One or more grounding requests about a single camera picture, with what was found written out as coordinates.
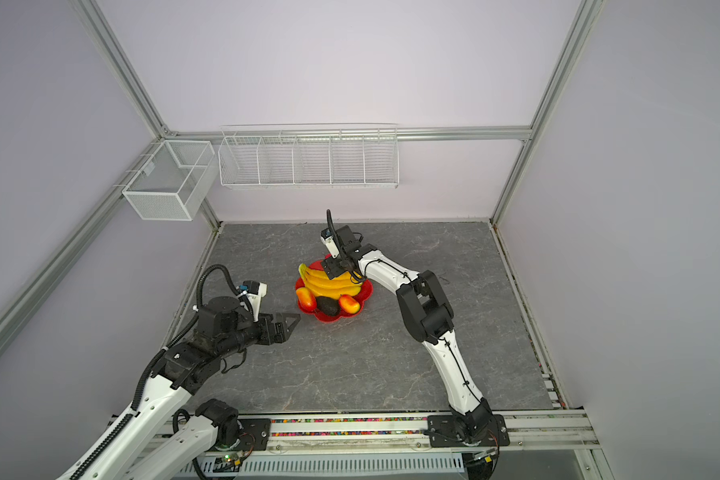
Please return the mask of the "red yellow fake mango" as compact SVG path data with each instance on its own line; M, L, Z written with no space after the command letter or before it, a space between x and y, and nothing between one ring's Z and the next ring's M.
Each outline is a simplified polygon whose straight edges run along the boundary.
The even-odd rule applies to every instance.
M299 307L305 312L314 312L317 309L317 300L314 294L306 287L296 290Z
M338 299L338 304L341 312L349 316L357 314L362 308L362 304L349 295L342 295Z

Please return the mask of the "dark fake avocado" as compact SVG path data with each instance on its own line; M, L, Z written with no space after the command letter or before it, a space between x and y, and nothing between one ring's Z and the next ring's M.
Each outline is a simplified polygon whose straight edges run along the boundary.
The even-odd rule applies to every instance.
M339 301L331 297L318 296L316 298L316 308L327 317L338 317L341 313Z

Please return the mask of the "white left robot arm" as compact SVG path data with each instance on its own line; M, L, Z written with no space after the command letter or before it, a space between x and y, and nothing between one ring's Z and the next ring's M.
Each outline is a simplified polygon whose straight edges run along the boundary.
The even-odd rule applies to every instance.
M228 357L291 337L300 315L262 312L266 293L257 281L236 284L221 264L207 267L195 286L189 323L152 357L130 404L62 478L170 479L216 446L254 450L256 436L223 401L208 400L185 421L179 418L211 377L231 371Z

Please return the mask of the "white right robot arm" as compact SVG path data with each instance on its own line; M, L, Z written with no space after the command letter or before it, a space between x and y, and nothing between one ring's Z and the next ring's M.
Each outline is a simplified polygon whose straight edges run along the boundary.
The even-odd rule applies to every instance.
M493 412L461 355L454 310L436 274L392 261L375 246L364 244L363 236L351 227L336 227L330 210L321 241L329 251L322 261L329 278L347 273L353 280L371 281L395 294L407 332L427 350L446 390L454 432L435 437L465 446L483 442L496 449L507 446L503 417Z

